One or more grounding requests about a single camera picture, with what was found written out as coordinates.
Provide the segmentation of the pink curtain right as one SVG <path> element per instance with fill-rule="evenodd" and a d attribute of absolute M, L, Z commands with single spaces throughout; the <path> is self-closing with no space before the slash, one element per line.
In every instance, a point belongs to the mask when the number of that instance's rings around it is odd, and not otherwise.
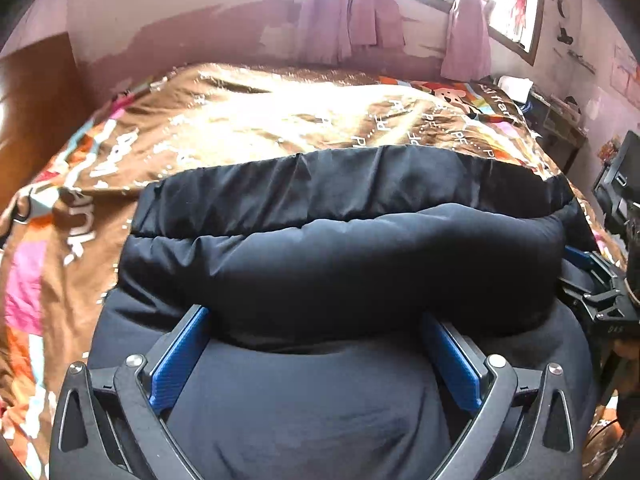
<path fill-rule="evenodd" d="M 448 15 L 444 79 L 469 82 L 490 75 L 489 21 L 494 0 L 454 0 Z"/>

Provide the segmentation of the brown wooden headboard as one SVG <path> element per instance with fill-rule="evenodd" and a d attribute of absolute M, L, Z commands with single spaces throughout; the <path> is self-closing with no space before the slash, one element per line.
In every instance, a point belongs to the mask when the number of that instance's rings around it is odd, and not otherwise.
<path fill-rule="evenodd" d="M 0 198 L 6 207 L 92 112 L 70 45 L 52 36 L 1 59 Z"/>

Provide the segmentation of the small wooden side table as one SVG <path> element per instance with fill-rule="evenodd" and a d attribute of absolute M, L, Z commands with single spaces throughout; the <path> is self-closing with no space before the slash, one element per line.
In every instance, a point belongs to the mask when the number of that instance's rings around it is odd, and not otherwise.
<path fill-rule="evenodd" d="M 580 114 L 556 96 L 544 96 L 533 87 L 523 108 L 529 129 L 546 154 L 566 174 L 587 143 L 579 127 Z"/>

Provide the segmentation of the white pillow by window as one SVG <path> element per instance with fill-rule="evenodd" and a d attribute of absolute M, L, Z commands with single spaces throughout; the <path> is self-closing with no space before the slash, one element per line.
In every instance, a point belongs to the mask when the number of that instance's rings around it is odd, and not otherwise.
<path fill-rule="evenodd" d="M 498 87 L 515 103 L 525 104 L 534 82 L 529 78 L 503 75 L 498 79 Z"/>

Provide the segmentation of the dark navy padded jacket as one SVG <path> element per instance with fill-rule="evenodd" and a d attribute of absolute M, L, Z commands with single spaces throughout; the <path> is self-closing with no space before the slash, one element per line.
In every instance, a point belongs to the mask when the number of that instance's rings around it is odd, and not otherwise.
<path fill-rule="evenodd" d="M 439 148 L 185 171 L 141 193 L 88 364 L 200 304 L 212 336 L 167 425 L 204 478 L 425 479 L 460 417 L 424 312 L 514 366 L 562 365 L 588 431 L 588 342 L 553 293 L 568 245 L 594 239 L 565 178 Z"/>

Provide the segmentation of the pink curtain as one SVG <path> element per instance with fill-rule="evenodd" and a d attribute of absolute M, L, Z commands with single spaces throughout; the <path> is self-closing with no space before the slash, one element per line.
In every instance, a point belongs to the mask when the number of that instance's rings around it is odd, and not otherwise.
<path fill-rule="evenodd" d="M 444 79 L 469 82 L 490 75 L 489 21 L 494 0 L 454 0 L 448 15 Z"/>
<path fill-rule="evenodd" d="M 356 52 L 405 45 L 396 0 L 303 0 L 295 40 L 303 63 L 337 65 Z"/>

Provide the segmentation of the pink curtain left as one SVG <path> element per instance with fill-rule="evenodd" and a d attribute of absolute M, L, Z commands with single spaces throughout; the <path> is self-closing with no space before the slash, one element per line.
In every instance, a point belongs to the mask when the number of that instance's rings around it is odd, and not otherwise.
<path fill-rule="evenodd" d="M 295 40 L 303 63 L 337 65 L 356 52 L 405 45 L 396 0 L 303 0 Z"/>

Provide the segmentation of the colourful cartoon bed cover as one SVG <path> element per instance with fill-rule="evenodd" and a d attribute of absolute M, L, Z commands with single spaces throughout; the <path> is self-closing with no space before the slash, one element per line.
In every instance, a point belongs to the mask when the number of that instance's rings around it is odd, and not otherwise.
<path fill-rule="evenodd" d="M 1 204 L 1 440 L 18 470 L 48 475 L 64 367 L 88 354 L 148 184 L 198 167 L 407 144 L 560 173 L 493 84 L 214 63 L 130 90 L 63 141 L 17 148 L 20 162 L 44 156 Z"/>

